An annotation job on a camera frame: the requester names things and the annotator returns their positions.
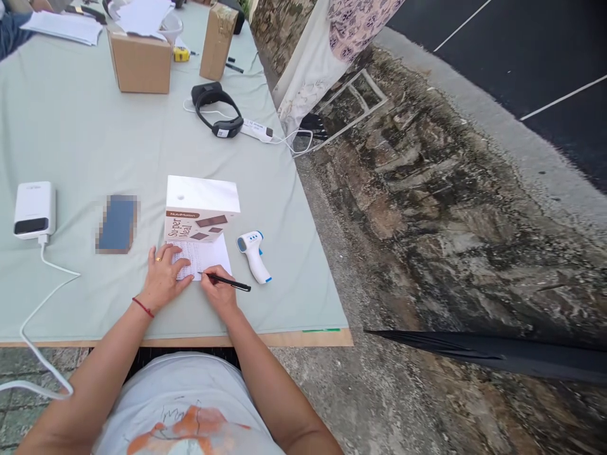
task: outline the black pen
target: black pen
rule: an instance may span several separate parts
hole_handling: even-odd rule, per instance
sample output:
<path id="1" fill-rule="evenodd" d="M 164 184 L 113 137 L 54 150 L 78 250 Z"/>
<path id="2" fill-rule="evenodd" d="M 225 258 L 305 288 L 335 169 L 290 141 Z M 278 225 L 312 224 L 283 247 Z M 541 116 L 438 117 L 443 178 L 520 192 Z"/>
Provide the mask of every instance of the black pen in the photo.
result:
<path id="1" fill-rule="evenodd" d="M 217 275 L 214 275 L 214 274 L 206 274 L 206 275 L 209 278 L 213 278 L 217 281 L 221 281 L 226 284 L 229 284 L 230 286 L 232 286 L 232 288 L 237 288 L 237 289 L 240 289 L 241 291 L 245 291 L 245 292 L 251 292 L 251 287 L 248 284 L 239 283 L 238 281 L 232 281 L 232 280 L 229 280 L 226 278 L 218 277 Z"/>
<path id="2" fill-rule="evenodd" d="M 244 73 L 245 70 L 243 70 L 242 68 L 237 67 L 236 65 L 232 65 L 231 63 L 226 63 L 226 66 L 234 71 L 237 71 L 239 73 Z"/>

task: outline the hand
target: hand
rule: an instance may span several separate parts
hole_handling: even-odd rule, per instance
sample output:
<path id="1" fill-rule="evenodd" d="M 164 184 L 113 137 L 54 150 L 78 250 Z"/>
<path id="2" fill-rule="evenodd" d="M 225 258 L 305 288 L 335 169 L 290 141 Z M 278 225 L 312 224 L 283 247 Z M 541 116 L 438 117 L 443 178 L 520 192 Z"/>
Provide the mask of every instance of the hand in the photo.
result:
<path id="1" fill-rule="evenodd" d="M 186 276 L 177 281 L 177 274 L 186 265 L 190 265 L 189 259 L 181 258 L 174 264 L 173 255 L 180 253 L 179 246 L 167 243 L 160 247 L 156 256 L 156 247 L 150 249 L 147 257 L 147 276 L 145 277 L 144 290 L 136 297 L 143 306 L 148 308 L 152 314 L 177 297 L 192 282 L 194 275 Z"/>
<path id="2" fill-rule="evenodd" d="M 226 319 L 229 319 L 234 313 L 238 312 L 236 289 L 227 283 L 209 278 L 207 273 L 231 280 L 234 280 L 234 277 L 227 273 L 222 266 L 214 265 L 203 271 L 202 279 L 200 280 L 200 287 L 202 287 L 204 293 L 207 295 L 211 306 L 225 323 Z"/>

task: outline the phone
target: phone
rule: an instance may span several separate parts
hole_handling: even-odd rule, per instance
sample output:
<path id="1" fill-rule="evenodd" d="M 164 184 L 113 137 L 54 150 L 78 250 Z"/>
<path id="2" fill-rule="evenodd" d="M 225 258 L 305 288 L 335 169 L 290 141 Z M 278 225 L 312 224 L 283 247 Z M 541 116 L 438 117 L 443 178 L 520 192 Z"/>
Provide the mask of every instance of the phone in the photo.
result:
<path id="1" fill-rule="evenodd" d="M 108 197 L 95 244 L 97 253 L 127 254 L 135 239 L 138 214 L 137 196 Z"/>

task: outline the wooden table edge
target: wooden table edge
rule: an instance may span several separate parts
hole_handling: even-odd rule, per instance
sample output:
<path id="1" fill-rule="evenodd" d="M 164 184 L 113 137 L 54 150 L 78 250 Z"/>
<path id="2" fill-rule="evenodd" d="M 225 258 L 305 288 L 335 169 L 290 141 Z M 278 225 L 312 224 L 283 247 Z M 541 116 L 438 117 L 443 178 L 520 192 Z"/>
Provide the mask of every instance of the wooden table edge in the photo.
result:
<path id="1" fill-rule="evenodd" d="M 264 343 L 275 348 L 327 348 L 354 346 L 350 329 L 339 332 L 278 332 L 259 334 Z M 93 348 L 99 340 L 40 341 L 35 345 L 43 348 Z M 23 341 L 0 343 L 0 348 L 26 346 Z M 226 348 L 232 346 L 228 336 L 146 339 L 141 346 L 148 348 Z"/>

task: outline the headphones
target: headphones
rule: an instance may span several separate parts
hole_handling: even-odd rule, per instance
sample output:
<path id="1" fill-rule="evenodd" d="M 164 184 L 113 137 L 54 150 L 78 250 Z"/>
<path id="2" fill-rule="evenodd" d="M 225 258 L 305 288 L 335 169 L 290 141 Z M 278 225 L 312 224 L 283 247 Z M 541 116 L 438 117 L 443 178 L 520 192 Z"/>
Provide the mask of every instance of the headphones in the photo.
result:
<path id="1" fill-rule="evenodd" d="M 234 108 L 238 117 L 232 120 L 219 120 L 210 124 L 200 112 L 200 107 L 214 102 L 229 104 Z M 213 135 L 219 138 L 232 138 L 242 129 L 242 125 L 244 124 L 242 114 L 240 114 L 236 103 L 234 103 L 230 95 L 223 91 L 219 82 L 209 82 L 192 87 L 192 104 L 196 110 L 196 115 L 211 129 Z"/>

